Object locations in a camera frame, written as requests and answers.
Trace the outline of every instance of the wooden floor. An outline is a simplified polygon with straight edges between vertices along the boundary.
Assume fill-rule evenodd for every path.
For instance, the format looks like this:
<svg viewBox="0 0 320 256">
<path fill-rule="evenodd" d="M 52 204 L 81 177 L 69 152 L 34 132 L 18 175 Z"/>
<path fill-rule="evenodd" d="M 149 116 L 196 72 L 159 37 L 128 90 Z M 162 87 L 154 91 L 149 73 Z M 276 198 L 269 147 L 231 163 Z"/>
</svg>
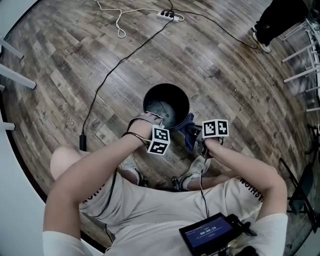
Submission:
<svg viewBox="0 0 320 256">
<path fill-rule="evenodd" d="M 166 0 L 100 2 L 104 8 L 124 11 L 170 8 Z M 175 8 L 210 16 L 252 46 L 256 43 L 251 26 L 270 2 L 173 0 Z M 47 194 L 53 183 L 52 153 L 64 144 L 79 145 L 83 121 L 105 75 L 166 24 L 156 18 L 156 12 L 126 13 L 119 24 L 127 36 L 120 39 L 115 27 L 118 14 L 99 10 L 93 0 L 41 0 L 7 38 L 25 57 L 19 60 L 4 51 L 0 62 L 34 80 L 37 87 L 30 90 L 2 78 L 0 83 L 7 88 L 5 112 L 16 124 L 13 136 L 26 165 Z M 310 146 L 306 124 L 320 120 L 318 113 L 304 112 L 307 99 L 301 92 L 315 82 L 311 76 L 284 84 L 308 62 L 305 55 L 285 64 L 281 60 L 308 42 L 306 34 L 301 32 L 286 43 L 277 38 L 266 54 L 240 44 L 205 18 L 183 15 L 185 21 L 169 24 L 109 76 L 86 127 L 88 150 L 93 152 L 124 133 L 129 120 L 142 112 L 149 88 L 172 83 L 189 97 L 196 122 L 228 119 L 226 147 L 265 161 L 288 180 L 279 168 L 282 157 L 299 178 L 308 160 L 304 151 Z M 315 99 L 313 93 L 308 97 Z M 181 135 L 172 134 L 171 140 L 164 157 L 143 150 L 134 154 L 153 187 L 170 186 L 171 177 L 182 175 L 196 156 L 186 152 Z M 223 166 L 214 162 L 213 168 Z M 319 198 L 319 175 L 316 178 L 312 202 Z M 311 230 L 303 217 L 290 216 L 285 255 L 291 255 Z M 103 225 L 87 216 L 82 223 L 83 231 L 108 247 Z"/>
</svg>

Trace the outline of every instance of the white sneaker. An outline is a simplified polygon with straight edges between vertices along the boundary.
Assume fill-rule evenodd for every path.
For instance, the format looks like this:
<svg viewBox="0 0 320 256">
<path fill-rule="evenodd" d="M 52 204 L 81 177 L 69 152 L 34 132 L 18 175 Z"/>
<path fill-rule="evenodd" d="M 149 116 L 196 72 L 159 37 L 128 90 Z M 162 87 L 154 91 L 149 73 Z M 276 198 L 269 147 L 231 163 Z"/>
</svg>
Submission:
<svg viewBox="0 0 320 256">
<path fill-rule="evenodd" d="M 134 160 L 134 157 L 132 155 L 129 155 L 121 164 L 120 167 L 122 170 L 130 171 L 132 172 L 137 180 L 137 185 L 140 184 L 140 181 L 142 180 L 141 173 L 138 171 L 137 164 Z"/>
<path fill-rule="evenodd" d="M 262 48 L 262 50 L 264 50 L 267 54 L 271 53 L 271 49 L 270 49 L 269 46 L 266 46 L 264 43 L 260 43 L 260 42 L 258 41 L 258 38 L 257 38 L 257 35 L 256 35 L 255 32 L 253 32 L 252 36 L 253 36 L 254 40 L 258 42 L 258 44 L 260 45 L 260 47 Z"/>
<path fill-rule="evenodd" d="M 180 189 L 188 190 L 187 185 L 189 182 L 191 182 L 194 178 L 200 178 L 202 166 L 204 166 L 202 173 L 204 175 L 209 169 L 210 163 L 210 158 L 205 162 L 205 159 L 199 155 L 191 164 L 190 169 L 178 179 Z"/>
</svg>

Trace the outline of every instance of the black cable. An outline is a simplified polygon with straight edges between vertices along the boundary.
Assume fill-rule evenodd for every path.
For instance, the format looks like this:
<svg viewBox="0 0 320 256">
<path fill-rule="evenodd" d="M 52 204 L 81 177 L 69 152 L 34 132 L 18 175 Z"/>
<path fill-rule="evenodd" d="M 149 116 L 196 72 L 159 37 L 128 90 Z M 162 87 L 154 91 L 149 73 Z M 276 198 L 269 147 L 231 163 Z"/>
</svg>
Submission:
<svg viewBox="0 0 320 256">
<path fill-rule="evenodd" d="M 258 42 L 256 43 L 256 47 L 252 47 L 251 45 L 249 44 L 246 44 L 245 42 L 239 40 L 238 38 L 234 37 L 232 34 L 230 34 L 227 30 L 225 30 L 218 22 L 216 22 L 215 20 L 201 14 L 201 13 L 195 13 L 195 12 L 192 12 L 192 11 L 187 11 L 187 10 L 179 10 L 179 9 L 175 9 L 173 8 L 174 5 L 172 4 L 171 0 L 168 0 L 171 4 L 171 11 L 178 11 L 178 12 L 181 12 L 181 13 L 187 13 L 187 14 L 193 14 L 193 15 L 199 15 L 199 16 L 202 16 L 202 17 L 205 17 L 206 19 L 208 19 L 209 21 L 212 21 L 213 23 L 215 23 L 216 25 L 218 25 L 219 28 L 221 28 L 224 32 L 226 32 L 230 37 L 234 38 L 235 40 L 237 40 L 238 42 L 240 42 L 241 44 L 244 44 L 245 46 L 251 48 L 251 49 L 258 49 Z"/>
<path fill-rule="evenodd" d="M 204 168 L 202 168 L 201 170 L 201 175 L 200 175 L 200 184 L 201 184 L 201 187 L 202 187 L 202 175 L 204 173 Z M 201 191 L 201 196 L 203 198 L 203 201 L 204 201 L 204 205 L 205 205 L 205 212 L 206 212 L 206 218 L 208 219 L 210 217 L 210 214 L 209 214 L 209 209 L 208 209 L 208 206 L 207 206 L 207 201 L 206 201 L 206 197 L 204 195 L 204 192 L 202 189 L 200 189 Z"/>
<path fill-rule="evenodd" d="M 170 2 L 170 4 L 171 4 L 171 8 L 170 8 L 170 11 L 172 11 L 173 10 L 173 8 L 174 8 L 174 5 L 173 5 L 173 3 L 171 2 L 171 0 L 168 0 L 169 2 Z"/>
<path fill-rule="evenodd" d="M 208 159 L 208 154 L 209 154 L 209 150 L 206 149 L 205 154 L 204 154 L 204 163 L 203 163 L 203 166 L 202 166 L 202 169 L 201 169 L 201 175 L 200 175 L 200 191 L 201 191 L 201 196 L 202 196 L 203 201 L 204 201 L 205 212 L 206 212 L 206 218 L 207 219 L 210 217 L 210 213 L 209 213 L 209 208 L 208 208 L 208 205 L 207 205 L 206 197 L 205 197 L 204 191 L 202 189 L 202 176 L 204 174 L 204 169 L 205 169 L 206 162 L 207 162 L 207 159 Z"/>
<path fill-rule="evenodd" d="M 114 187 L 115 187 L 115 183 L 116 183 L 117 169 L 115 169 L 115 171 L 114 171 L 114 175 L 113 175 L 113 179 L 112 179 L 112 185 L 111 185 L 111 188 L 110 188 L 110 194 L 109 194 L 109 197 L 108 197 L 108 201 L 106 202 L 103 210 L 102 210 L 97 216 L 92 216 L 92 217 L 94 217 L 94 218 L 100 217 L 100 216 L 105 212 L 105 210 L 107 209 L 107 207 L 108 207 L 109 204 L 110 204 L 111 196 L 112 196 L 112 193 L 113 193 L 113 191 L 114 191 Z"/>
<path fill-rule="evenodd" d="M 85 125 L 86 125 L 86 122 L 87 122 L 87 120 L 88 120 L 88 118 L 89 118 L 89 116 L 90 116 L 90 113 L 91 113 L 91 111 L 92 111 L 92 108 L 93 108 L 93 106 L 94 106 L 94 103 L 95 103 L 95 101 L 96 101 L 98 92 L 99 92 L 100 88 L 104 85 L 104 83 L 106 82 L 108 76 L 109 76 L 123 61 L 127 60 L 128 58 L 130 58 L 133 54 L 135 54 L 138 50 L 140 50 L 143 46 L 145 46 L 149 41 L 151 41 L 156 35 L 158 35 L 161 31 L 163 31 L 163 30 L 166 28 L 166 26 L 167 26 L 169 23 L 171 23 L 173 20 L 174 20 L 174 19 L 170 20 L 167 24 L 165 24 L 162 29 L 160 29 L 157 33 L 155 33 L 153 36 L 151 36 L 147 41 L 145 41 L 141 46 L 139 46 L 137 49 L 135 49 L 135 50 L 134 50 L 132 53 L 130 53 L 127 57 L 124 57 L 123 59 L 121 59 L 121 60 L 117 63 L 117 65 L 115 65 L 115 67 L 114 67 L 113 69 L 111 69 L 111 70 L 109 71 L 109 73 L 105 76 L 105 78 L 103 79 L 102 83 L 99 85 L 99 87 L 98 87 L 98 88 L 96 89 L 96 91 L 95 91 L 95 95 L 94 95 L 93 101 L 92 101 L 92 103 L 91 103 L 91 105 L 90 105 L 89 112 L 88 112 L 88 114 L 87 114 L 87 116 L 86 116 L 86 118 L 85 118 L 85 120 L 84 120 L 84 122 L 83 122 L 82 131 L 81 131 L 81 134 L 82 134 L 82 135 L 85 134 Z"/>
<path fill-rule="evenodd" d="M 108 234 L 108 231 L 107 231 L 107 224 L 104 224 L 104 230 L 105 230 L 106 235 L 109 237 L 111 243 L 113 243 L 114 240 L 110 237 L 110 235 Z"/>
</svg>

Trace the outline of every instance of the black bucket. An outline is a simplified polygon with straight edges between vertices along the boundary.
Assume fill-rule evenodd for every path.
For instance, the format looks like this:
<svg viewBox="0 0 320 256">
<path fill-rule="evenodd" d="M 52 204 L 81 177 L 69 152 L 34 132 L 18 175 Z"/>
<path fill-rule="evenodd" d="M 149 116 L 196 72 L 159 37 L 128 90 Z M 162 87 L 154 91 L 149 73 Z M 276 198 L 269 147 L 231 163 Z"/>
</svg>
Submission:
<svg viewBox="0 0 320 256">
<path fill-rule="evenodd" d="M 143 111 L 163 117 L 166 129 L 181 125 L 186 120 L 189 110 L 189 99 L 185 92 L 170 83 L 155 85 L 144 96 Z"/>
</svg>

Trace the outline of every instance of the power strip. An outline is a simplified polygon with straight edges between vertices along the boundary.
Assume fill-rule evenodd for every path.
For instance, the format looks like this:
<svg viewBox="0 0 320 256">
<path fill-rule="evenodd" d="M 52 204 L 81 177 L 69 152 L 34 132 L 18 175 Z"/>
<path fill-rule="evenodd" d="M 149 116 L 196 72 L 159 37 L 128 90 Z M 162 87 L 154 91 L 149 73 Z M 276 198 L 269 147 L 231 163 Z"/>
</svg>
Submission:
<svg viewBox="0 0 320 256">
<path fill-rule="evenodd" d="M 168 15 L 166 16 L 165 14 L 164 15 L 161 15 L 161 12 L 158 12 L 158 14 L 156 15 L 157 18 L 160 18 L 160 19 L 164 19 L 164 20 L 167 20 L 167 21 L 171 21 L 172 18 Z M 177 16 L 174 16 L 173 18 L 173 22 L 176 22 L 178 23 L 180 21 L 180 18 L 177 17 Z"/>
</svg>

